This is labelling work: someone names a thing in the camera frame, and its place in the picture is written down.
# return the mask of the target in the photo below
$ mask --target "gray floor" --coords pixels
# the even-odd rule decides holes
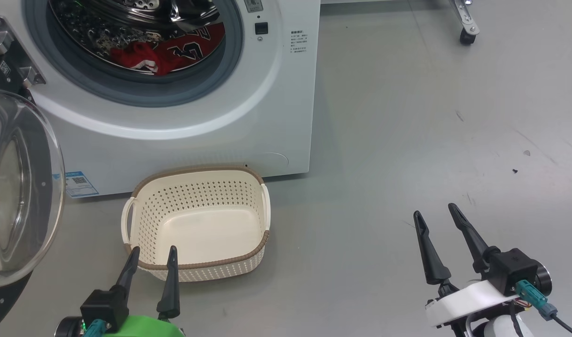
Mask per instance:
[[[452,336],[425,321],[436,286],[408,224],[421,210],[465,286],[477,275],[449,202],[487,243],[543,262],[572,324],[572,0],[471,11],[481,34],[462,47],[445,0],[323,8],[311,171],[269,184],[272,237],[256,271],[181,287],[175,323],[188,336]],[[0,337],[48,337],[115,282],[124,201],[68,202]],[[162,287],[138,271],[131,313],[155,315]],[[535,311],[523,318],[536,336],[568,336]]]

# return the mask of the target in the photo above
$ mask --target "red clothing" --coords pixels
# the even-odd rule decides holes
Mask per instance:
[[[120,66],[132,69],[145,66],[155,75],[166,75],[174,69],[192,66],[205,59],[220,45],[225,34],[223,23],[216,23],[157,46],[134,41],[125,49],[111,49],[110,56]]]

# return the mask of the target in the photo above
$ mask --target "washing machine door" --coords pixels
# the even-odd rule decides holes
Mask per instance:
[[[29,65],[10,34],[0,34],[0,321],[51,246],[65,187],[51,126],[19,94],[29,81],[18,65]]]

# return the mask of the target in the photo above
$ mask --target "plastic basket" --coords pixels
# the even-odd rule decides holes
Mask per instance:
[[[128,252],[140,247],[141,269],[165,280],[173,245],[180,282],[194,282],[253,271],[270,220],[269,193],[258,174],[245,167],[192,168],[141,182],[124,205],[121,229]]]

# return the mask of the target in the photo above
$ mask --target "teal connector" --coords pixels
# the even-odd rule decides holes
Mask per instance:
[[[546,296],[524,279],[515,284],[515,292],[538,310],[548,302]]]
[[[515,284],[515,292],[522,300],[533,305],[543,317],[544,320],[551,320],[552,316],[558,312],[554,305],[548,303],[548,298],[543,295],[536,287],[522,279]]]
[[[93,320],[83,337],[102,337],[105,334],[105,330],[107,329],[104,320]]]

